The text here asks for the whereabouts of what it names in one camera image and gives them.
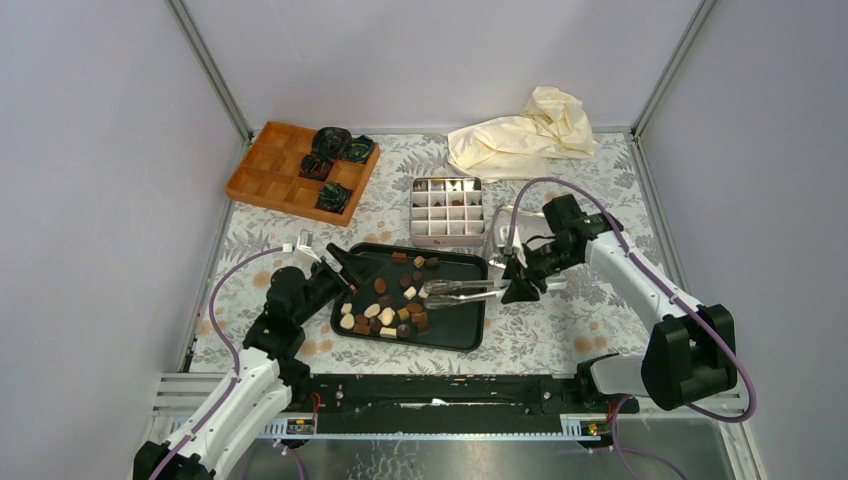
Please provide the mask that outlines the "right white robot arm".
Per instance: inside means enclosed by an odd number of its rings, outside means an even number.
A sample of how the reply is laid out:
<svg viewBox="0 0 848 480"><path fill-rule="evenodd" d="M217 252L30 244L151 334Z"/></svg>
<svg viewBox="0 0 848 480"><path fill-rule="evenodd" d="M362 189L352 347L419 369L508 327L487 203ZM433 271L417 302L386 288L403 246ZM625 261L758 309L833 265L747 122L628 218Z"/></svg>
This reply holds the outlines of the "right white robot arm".
<svg viewBox="0 0 848 480"><path fill-rule="evenodd" d="M577 367L575 402L597 412L616 394L650 398L663 410L688 406L736 387L734 320L721 304L706 306L666 278L631 244L620 223L589 214L573 195L544 205L549 234L519 236L518 211L499 209L492 244L504 276L516 280L505 304L539 300L560 274L586 265L636 313L649 333L644 352L607 354Z"/></svg>

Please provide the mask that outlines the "black plastic tray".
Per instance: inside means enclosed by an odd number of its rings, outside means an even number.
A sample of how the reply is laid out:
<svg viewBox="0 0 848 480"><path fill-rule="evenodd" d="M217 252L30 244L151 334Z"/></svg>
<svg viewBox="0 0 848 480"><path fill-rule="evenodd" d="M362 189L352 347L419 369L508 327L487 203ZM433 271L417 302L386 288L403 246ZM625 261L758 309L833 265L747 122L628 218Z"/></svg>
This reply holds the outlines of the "black plastic tray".
<svg viewBox="0 0 848 480"><path fill-rule="evenodd" d="M376 276L385 279L387 291L378 295L374 279L335 301L330 317L332 330L359 340L401 343L456 352L471 352L483 339L486 307L469 303L429 310L420 294L427 280L485 280L488 268L482 258L454 252L375 243L359 243L350 253L384 260L386 267ZM366 318L371 304L382 307L378 316Z"/></svg>

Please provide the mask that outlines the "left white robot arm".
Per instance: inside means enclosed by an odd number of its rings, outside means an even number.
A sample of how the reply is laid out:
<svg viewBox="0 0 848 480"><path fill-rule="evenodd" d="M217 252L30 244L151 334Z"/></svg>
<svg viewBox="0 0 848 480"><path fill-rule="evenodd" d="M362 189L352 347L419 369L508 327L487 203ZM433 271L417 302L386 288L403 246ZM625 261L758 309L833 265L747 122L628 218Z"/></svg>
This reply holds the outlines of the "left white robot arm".
<svg viewBox="0 0 848 480"><path fill-rule="evenodd" d="M182 427L163 442L145 442L136 453L134 479L225 479L261 430L280 412L296 411L313 396L308 365L296 355L305 341L304 323L326 305L369 286L387 267L334 243L309 270L276 270L261 313L236 348L221 339L233 367Z"/></svg>

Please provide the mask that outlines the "pink grid box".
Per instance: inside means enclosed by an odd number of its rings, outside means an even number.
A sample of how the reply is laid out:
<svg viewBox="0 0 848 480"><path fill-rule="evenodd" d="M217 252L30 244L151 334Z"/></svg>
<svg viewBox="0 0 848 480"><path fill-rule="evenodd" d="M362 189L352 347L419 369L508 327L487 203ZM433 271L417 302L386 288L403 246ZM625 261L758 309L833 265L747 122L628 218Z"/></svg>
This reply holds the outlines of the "pink grid box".
<svg viewBox="0 0 848 480"><path fill-rule="evenodd" d="M411 243L421 248L482 247L486 233L477 177L419 177L411 182Z"/></svg>

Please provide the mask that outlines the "metal serving tongs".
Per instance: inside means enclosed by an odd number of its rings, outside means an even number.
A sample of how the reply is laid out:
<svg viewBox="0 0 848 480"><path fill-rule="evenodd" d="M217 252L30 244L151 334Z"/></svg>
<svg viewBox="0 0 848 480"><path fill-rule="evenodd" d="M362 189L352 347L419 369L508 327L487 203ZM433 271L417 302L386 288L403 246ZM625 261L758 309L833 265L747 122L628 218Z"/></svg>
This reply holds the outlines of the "metal serving tongs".
<svg viewBox="0 0 848 480"><path fill-rule="evenodd" d="M510 280L429 280L423 283L423 306L429 310L485 302L503 296Z"/></svg>

